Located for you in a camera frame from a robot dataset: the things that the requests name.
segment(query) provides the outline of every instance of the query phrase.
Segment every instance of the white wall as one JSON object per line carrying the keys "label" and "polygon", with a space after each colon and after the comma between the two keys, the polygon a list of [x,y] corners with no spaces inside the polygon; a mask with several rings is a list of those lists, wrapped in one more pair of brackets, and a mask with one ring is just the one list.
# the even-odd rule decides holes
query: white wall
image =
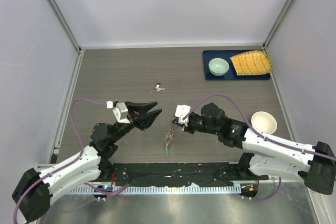
{"label": "white wall", "polygon": [[56,0],[84,47],[262,43],[286,0]]}
{"label": "white wall", "polygon": [[[269,54],[297,140],[326,142],[336,154],[335,45],[336,1],[296,0]],[[325,197],[329,207],[335,191]]]}
{"label": "white wall", "polygon": [[75,56],[46,0],[0,0],[1,223],[22,173],[48,160]]}

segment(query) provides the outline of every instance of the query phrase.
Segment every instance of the bowl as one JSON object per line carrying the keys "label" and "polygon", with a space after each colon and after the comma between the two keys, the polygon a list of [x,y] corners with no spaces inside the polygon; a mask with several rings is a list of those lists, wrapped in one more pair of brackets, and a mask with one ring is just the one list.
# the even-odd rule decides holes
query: bowl
{"label": "bowl", "polygon": [[251,124],[256,129],[263,131],[267,134],[273,134],[278,127],[277,120],[265,111],[259,111],[254,113],[251,118]]}
{"label": "bowl", "polygon": [[214,76],[223,76],[229,70],[229,63],[221,58],[212,59],[209,62],[209,70]]}

